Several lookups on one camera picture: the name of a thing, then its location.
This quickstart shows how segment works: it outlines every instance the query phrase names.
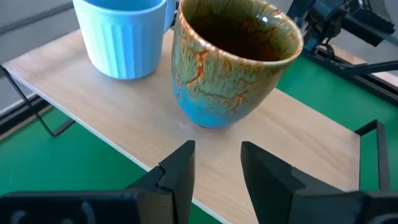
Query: wooden board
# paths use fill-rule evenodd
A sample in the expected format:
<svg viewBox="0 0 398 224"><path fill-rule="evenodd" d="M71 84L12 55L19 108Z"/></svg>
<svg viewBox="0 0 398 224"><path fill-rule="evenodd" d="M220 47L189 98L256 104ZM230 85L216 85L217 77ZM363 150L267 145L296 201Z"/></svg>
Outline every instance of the wooden board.
<svg viewBox="0 0 398 224"><path fill-rule="evenodd" d="M5 67L145 169L186 140L196 140L194 197L229 222L257 222L241 169L241 141L252 141L343 190L358 188L359 136L279 90L230 128L193 125L171 89L172 36L172 31L165 35L157 71L136 82L100 74L90 63L80 31Z"/></svg>

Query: metal rod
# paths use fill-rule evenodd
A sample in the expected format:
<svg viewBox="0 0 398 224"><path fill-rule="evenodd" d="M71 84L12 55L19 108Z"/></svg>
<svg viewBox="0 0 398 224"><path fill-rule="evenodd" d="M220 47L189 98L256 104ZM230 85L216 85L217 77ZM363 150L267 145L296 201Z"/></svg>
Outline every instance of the metal rod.
<svg viewBox="0 0 398 224"><path fill-rule="evenodd" d="M39 122L42 124L44 129L53 137L58 136L64 130L69 128L75 121L73 119L69 119L66 123L62 124L59 128L57 128L54 132L50 130L50 128L46 125L42 117L39 115L38 111L34 109L30 101L27 99L25 94L22 92L22 90L18 87L17 83L12 79L11 74L2 66L0 65L0 70L6 75L7 79L11 83L11 85L14 87L14 89L18 92L19 96L24 100L25 104L29 107L31 112L36 116L36 118L39 120Z"/></svg>
<svg viewBox="0 0 398 224"><path fill-rule="evenodd" d="M398 106L398 90L396 87L386 85L384 81L374 77L373 75L344 74L342 72L343 69L341 66L337 66L336 64L347 63L349 66L351 65L338 57L335 57L333 60L336 63L326 61L325 57L327 57L327 54L323 51L323 49L319 49L316 55L307 50L303 50L302 55L311 62L314 62L317 65L329 70L332 74L344 78L350 83L355 84L356 86L372 93L373 95L380 97L382 100Z"/></svg>
<svg viewBox="0 0 398 224"><path fill-rule="evenodd" d="M389 72L398 70L398 60L381 63L362 63L342 68L342 72L347 75L364 75L377 72Z"/></svg>
<svg viewBox="0 0 398 224"><path fill-rule="evenodd" d="M375 119L362 128L356 130L355 133L362 137L373 130L376 130L377 132L377 168L379 173L379 190L387 191L391 189L391 186L386 131L384 129L383 123Z"/></svg>

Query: white floor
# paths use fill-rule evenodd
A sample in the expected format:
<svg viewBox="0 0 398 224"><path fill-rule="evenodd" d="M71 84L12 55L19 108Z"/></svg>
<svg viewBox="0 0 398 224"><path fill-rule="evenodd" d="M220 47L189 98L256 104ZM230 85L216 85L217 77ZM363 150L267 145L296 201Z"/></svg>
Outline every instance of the white floor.
<svg viewBox="0 0 398 224"><path fill-rule="evenodd" d="M71 0L0 0L0 28L36 13L65 4ZM392 19L398 22L397 0L384 0ZM292 0L269 0L283 11L287 11ZM36 22L27 27L0 34L0 63L61 37L78 28L75 12L72 10ZM388 42L373 47L348 32L343 31L332 43L358 55L368 62L398 60L398 48ZM23 88L26 94L30 91ZM11 103L20 100L18 94L5 78L0 78L0 111Z"/></svg>

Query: light blue mug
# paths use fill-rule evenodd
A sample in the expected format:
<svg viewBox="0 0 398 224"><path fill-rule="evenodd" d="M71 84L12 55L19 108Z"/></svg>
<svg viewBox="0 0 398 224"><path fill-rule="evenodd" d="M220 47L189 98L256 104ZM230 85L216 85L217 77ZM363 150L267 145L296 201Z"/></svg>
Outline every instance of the light blue mug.
<svg viewBox="0 0 398 224"><path fill-rule="evenodd" d="M156 70L175 0L73 0L88 56L103 74L136 79Z"/></svg>

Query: green mat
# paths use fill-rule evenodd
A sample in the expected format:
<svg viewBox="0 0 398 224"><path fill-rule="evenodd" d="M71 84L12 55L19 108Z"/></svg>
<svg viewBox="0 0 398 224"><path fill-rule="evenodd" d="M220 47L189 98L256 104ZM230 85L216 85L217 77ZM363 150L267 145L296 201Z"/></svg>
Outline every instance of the green mat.
<svg viewBox="0 0 398 224"><path fill-rule="evenodd" d="M386 125L391 182L398 189L398 109L304 58L278 88L351 130L379 119ZM66 120L58 110L45 115L52 128ZM361 188L377 189L375 133L362 140ZM123 189L144 174L139 166L79 124L57 138L33 122L0 142L0 194L15 190ZM192 206L191 223L217 223Z"/></svg>

